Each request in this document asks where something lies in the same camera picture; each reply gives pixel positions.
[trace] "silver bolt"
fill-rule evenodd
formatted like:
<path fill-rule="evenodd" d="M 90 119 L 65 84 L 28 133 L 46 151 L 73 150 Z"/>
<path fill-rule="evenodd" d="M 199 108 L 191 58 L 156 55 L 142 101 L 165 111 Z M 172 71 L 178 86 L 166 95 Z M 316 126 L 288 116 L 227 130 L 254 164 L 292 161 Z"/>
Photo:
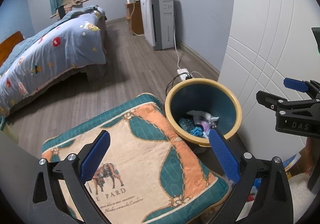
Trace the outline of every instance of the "silver bolt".
<path fill-rule="evenodd" d="M 281 159 L 279 157 L 275 157 L 273 158 L 273 160 L 276 162 L 276 163 L 281 163 Z"/>
<path fill-rule="evenodd" d="M 247 159 L 251 159 L 251 158 L 252 158 L 252 154 L 249 153 L 249 152 L 245 152 L 245 153 L 243 154 L 243 156 L 244 156 L 245 158 L 247 158 Z"/>
<path fill-rule="evenodd" d="M 39 160 L 39 164 L 40 164 L 40 165 L 45 164 L 45 158 L 42 158 L 41 160 Z"/>
<path fill-rule="evenodd" d="M 74 153 L 68 155 L 68 160 L 73 161 L 76 158 L 76 155 Z"/>

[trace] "headboard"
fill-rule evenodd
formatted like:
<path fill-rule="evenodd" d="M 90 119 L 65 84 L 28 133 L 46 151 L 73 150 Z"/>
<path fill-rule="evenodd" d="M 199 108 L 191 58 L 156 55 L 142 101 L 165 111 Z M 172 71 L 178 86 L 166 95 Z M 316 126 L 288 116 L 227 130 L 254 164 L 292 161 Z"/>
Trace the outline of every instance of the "headboard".
<path fill-rule="evenodd" d="M 14 46 L 21 41 L 23 41 L 23 36 L 20 31 L 17 31 L 15 34 L 12 34 L 9 38 L 0 43 L 0 66 L 10 55 Z"/>

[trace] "yellow rim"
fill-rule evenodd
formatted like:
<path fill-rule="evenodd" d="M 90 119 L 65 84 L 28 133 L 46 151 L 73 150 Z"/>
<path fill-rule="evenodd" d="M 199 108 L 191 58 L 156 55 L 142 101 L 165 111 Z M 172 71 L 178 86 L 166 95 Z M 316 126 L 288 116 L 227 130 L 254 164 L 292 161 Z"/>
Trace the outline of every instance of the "yellow rim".
<path fill-rule="evenodd" d="M 236 109 L 236 121 L 235 124 L 233 125 L 232 129 L 226 133 L 224 135 L 225 139 L 229 139 L 231 136 L 233 136 L 236 131 L 239 129 L 240 124 L 241 124 L 241 120 L 242 120 L 242 110 L 241 110 L 241 106 L 240 103 L 238 101 L 238 99 L 235 97 L 235 95 L 229 90 L 227 89 L 224 85 L 221 85 L 220 83 L 210 80 L 210 79 L 206 79 L 206 78 L 193 78 L 193 79 L 188 79 L 185 80 L 177 85 L 175 85 L 169 92 L 167 98 L 165 99 L 165 104 L 164 104 L 164 108 L 165 108 L 165 115 L 167 117 L 167 119 L 169 120 L 171 126 L 173 127 L 174 131 L 182 138 L 199 144 L 201 146 L 210 146 L 209 144 L 209 140 L 208 139 L 204 139 L 204 138 L 200 138 L 200 137 L 196 137 L 193 136 L 189 133 L 187 133 L 186 131 L 184 131 L 178 124 L 177 122 L 173 119 L 173 116 L 171 114 L 171 110 L 170 110 L 170 105 L 171 105 L 171 101 L 173 96 L 183 87 L 187 86 L 187 85 L 191 85 L 191 84 L 207 84 L 207 85 L 211 85 L 211 86 L 215 86 L 216 88 L 220 89 L 221 91 L 223 91 L 233 102 L 233 105 L 235 106 Z"/>

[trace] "gray wood flooring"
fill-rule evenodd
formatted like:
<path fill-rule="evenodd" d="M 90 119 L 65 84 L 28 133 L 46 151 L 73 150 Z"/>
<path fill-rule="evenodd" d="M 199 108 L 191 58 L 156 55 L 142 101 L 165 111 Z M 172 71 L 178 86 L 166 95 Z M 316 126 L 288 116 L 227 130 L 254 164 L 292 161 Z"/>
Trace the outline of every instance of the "gray wood flooring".
<path fill-rule="evenodd" d="M 152 51 L 144 37 L 129 33 L 126 21 L 122 19 L 107 22 L 104 46 L 110 66 L 101 81 L 90 84 L 85 74 L 78 73 L 52 86 L 7 118 L 19 135 L 20 147 L 40 158 L 45 140 L 141 93 L 152 93 L 164 103 L 165 88 L 177 75 L 174 49 Z M 215 74 L 190 53 L 178 51 L 181 68 L 217 80 Z"/>

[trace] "horse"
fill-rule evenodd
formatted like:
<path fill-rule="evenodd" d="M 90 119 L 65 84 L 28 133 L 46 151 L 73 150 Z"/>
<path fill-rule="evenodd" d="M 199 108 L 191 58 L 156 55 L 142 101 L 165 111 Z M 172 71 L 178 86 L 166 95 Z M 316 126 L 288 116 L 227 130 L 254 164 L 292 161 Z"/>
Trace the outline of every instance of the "horse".
<path fill-rule="evenodd" d="M 115 178 L 120 181 L 121 186 L 124 185 L 116 167 L 112 163 L 105 163 L 97 169 L 92 178 L 94 186 L 96 188 L 96 195 L 98 195 L 98 185 L 100 186 L 101 192 L 103 192 L 103 185 L 105 184 L 104 178 L 107 177 L 111 177 L 113 182 L 113 189 L 115 188 Z"/>

